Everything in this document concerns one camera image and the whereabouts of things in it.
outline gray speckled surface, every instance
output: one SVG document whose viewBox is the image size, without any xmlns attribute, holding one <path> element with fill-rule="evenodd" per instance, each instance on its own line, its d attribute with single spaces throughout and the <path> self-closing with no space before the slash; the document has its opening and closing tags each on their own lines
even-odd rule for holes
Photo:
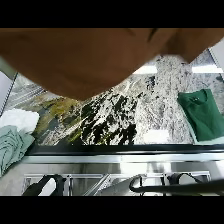
<svg viewBox="0 0 224 224">
<path fill-rule="evenodd" d="M 178 92 L 210 88 L 224 113 L 224 82 L 220 74 L 191 71 L 192 66 L 214 64 L 210 53 L 204 51 L 190 64 L 175 56 L 157 56 L 149 64 L 157 67 L 156 74 L 131 75 L 84 102 L 45 92 L 30 101 L 17 101 L 16 107 L 41 115 L 34 133 L 37 145 L 161 143 L 144 137 L 149 130 L 167 130 L 169 137 L 163 143 L 192 144 L 177 103 Z"/>
</svg>

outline brown leather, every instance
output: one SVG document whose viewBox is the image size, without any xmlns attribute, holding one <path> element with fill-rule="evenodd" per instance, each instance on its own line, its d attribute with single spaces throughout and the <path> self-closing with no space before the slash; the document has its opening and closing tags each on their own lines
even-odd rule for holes
<svg viewBox="0 0 224 224">
<path fill-rule="evenodd" d="M 84 100 L 117 85 L 157 54 L 188 62 L 224 29 L 0 29 L 0 55 L 44 88 Z"/>
</svg>

